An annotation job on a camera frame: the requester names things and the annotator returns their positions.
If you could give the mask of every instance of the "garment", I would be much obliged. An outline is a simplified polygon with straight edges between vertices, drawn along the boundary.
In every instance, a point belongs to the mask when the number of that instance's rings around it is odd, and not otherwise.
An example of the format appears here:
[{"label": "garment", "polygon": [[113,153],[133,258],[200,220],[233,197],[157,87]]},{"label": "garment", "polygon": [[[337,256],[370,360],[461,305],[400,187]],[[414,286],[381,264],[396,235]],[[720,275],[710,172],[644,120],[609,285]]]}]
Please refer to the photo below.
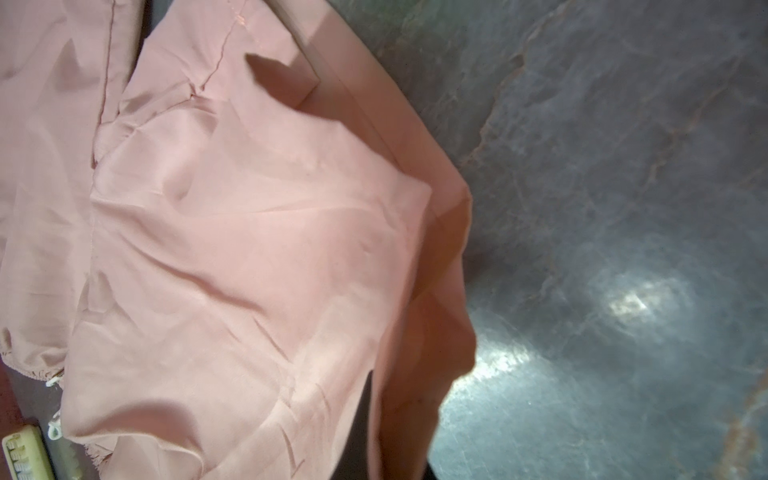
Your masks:
[{"label": "garment", "polygon": [[373,370],[369,477],[421,478],[470,197],[370,53],[321,0],[176,0],[132,70],[137,2],[27,5],[3,358],[65,368],[65,436],[104,479],[329,478]]}]

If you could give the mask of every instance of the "yellow plastic case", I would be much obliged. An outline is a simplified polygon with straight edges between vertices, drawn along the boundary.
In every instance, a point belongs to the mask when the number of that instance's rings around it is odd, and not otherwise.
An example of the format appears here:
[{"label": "yellow plastic case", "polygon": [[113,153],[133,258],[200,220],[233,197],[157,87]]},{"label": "yellow plastic case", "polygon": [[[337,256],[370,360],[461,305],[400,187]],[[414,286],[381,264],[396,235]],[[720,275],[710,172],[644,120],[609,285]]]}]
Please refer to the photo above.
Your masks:
[{"label": "yellow plastic case", "polygon": [[40,430],[27,425],[2,440],[13,480],[55,480]]}]

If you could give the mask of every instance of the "pink fabric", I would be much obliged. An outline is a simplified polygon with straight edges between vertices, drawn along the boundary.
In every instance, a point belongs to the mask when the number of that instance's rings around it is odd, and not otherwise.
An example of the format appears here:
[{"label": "pink fabric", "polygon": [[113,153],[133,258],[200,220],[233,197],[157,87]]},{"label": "pink fabric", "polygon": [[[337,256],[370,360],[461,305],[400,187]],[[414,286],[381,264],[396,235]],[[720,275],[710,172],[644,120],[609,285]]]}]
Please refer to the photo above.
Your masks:
[{"label": "pink fabric", "polygon": [[139,2],[6,4],[3,359],[102,478],[327,478],[371,369],[369,474],[420,478],[470,200],[339,16],[176,0],[127,81]]}]

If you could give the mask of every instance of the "cloth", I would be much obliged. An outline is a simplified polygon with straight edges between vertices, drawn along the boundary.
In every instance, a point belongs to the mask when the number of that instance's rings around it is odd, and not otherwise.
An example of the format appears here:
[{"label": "cloth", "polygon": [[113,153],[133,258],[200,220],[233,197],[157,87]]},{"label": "cloth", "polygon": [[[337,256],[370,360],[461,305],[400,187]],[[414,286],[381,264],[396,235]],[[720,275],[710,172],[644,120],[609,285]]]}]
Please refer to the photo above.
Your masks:
[{"label": "cloth", "polygon": [[421,478],[475,337],[470,196],[322,0],[2,7],[3,359],[104,479]]}]

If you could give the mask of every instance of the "gray marble table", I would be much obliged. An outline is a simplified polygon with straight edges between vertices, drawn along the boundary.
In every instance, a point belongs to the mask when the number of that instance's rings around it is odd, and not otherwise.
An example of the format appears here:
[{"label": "gray marble table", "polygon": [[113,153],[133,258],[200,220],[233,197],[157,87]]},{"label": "gray marble table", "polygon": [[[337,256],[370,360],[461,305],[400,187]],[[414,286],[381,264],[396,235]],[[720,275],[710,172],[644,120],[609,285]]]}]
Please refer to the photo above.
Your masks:
[{"label": "gray marble table", "polygon": [[768,2],[331,2],[475,196],[437,476],[768,478]]}]

